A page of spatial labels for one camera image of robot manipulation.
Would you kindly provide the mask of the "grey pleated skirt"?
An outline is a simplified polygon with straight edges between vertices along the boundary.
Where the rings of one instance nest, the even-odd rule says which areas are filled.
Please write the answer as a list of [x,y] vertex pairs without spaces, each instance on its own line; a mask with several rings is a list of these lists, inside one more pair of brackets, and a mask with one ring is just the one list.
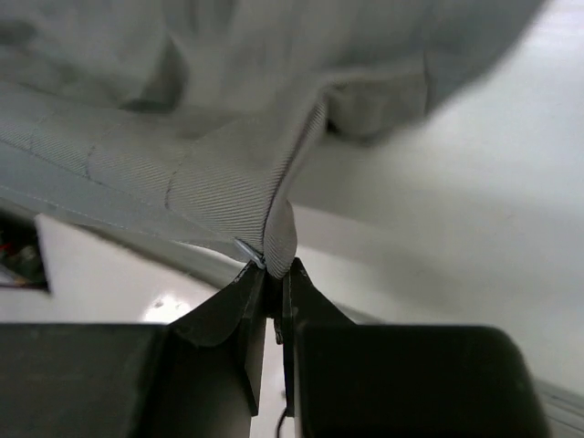
[[288,188],[327,128],[427,117],[538,1],[4,1],[1,196],[254,258],[297,250]]

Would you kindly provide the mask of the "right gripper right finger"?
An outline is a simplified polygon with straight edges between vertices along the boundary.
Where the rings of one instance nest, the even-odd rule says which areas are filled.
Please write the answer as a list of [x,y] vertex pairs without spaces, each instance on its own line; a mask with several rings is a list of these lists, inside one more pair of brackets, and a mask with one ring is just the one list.
[[469,325],[360,324],[295,260],[282,286],[286,414],[299,437],[547,437],[516,343]]

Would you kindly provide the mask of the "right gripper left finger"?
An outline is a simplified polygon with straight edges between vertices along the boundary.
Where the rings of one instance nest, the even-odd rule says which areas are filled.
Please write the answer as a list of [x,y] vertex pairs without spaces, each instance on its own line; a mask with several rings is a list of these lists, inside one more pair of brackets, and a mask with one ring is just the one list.
[[246,437],[258,413],[265,273],[247,265],[168,325],[5,323],[4,437]]

